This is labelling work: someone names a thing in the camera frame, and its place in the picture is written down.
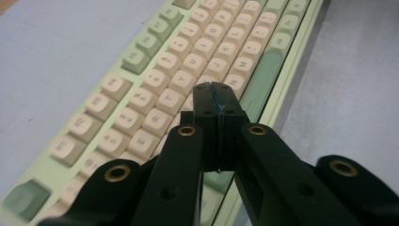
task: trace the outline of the mint green keycap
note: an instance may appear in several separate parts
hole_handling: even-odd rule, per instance
[[[174,28],[182,20],[183,15],[176,8],[165,7],[159,12],[159,17],[168,22],[168,24]]]
[[[166,21],[156,18],[149,24],[149,32],[161,42],[164,42],[172,32],[172,28]]]
[[[153,57],[161,48],[161,42],[152,34],[145,33],[136,42],[138,49],[143,51],[148,57]]]
[[[30,180],[14,187],[5,198],[4,205],[14,214],[30,221],[49,197],[50,191]]]
[[[131,48],[123,54],[122,68],[135,74],[141,74],[149,62],[149,57],[142,51]]]
[[[301,12],[305,9],[308,5],[307,0],[292,0],[289,4],[287,9],[291,11]]]
[[[258,62],[258,67],[247,85],[247,91],[240,101],[250,121],[256,121],[261,116],[263,105],[279,75],[283,60],[280,52],[268,51],[263,53]]]

